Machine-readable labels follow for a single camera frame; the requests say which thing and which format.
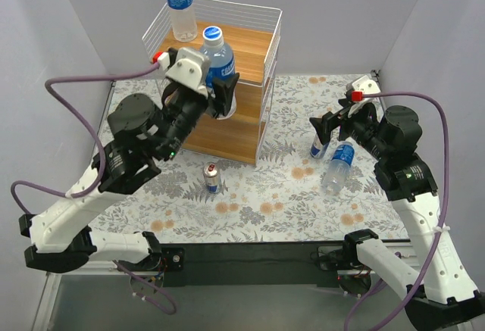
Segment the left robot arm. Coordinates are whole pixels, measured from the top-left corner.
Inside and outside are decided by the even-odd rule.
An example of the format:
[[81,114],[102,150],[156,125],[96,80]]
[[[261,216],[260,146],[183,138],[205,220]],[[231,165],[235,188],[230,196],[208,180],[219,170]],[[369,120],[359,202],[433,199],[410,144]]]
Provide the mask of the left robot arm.
[[152,232],[99,232],[97,216],[132,195],[161,173],[159,161],[174,158],[209,108],[230,103],[239,74],[214,79],[215,98],[170,82],[158,107],[146,94],[125,97],[108,116],[113,140],[92,159],[70,193],[41,214],[20,217],[20,233],[30,238],[26,266],[51,273],[77,270],[90,261],[119,261],[129,270],[154,270],[164,250]]

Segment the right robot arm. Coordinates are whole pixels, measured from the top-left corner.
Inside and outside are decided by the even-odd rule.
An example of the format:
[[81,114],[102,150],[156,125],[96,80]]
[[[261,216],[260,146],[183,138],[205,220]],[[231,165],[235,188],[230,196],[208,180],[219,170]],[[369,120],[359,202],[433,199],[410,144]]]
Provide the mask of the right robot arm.
[[310,119],[318,139],[352,137],[376,159],[374,175],[403,222],[418,259],[420,273],[398,258],[371,230],[344,238],[343,259],[351,268],[370,267],[404,301],[406,315],[417,330],[438,330],[484,313],[484,293],[469,277],[449,231],[439,224],[440,197],[430,168],[416,153],[422,129],[410,108],[394,105],[382,118],[367,103],[352,112]]

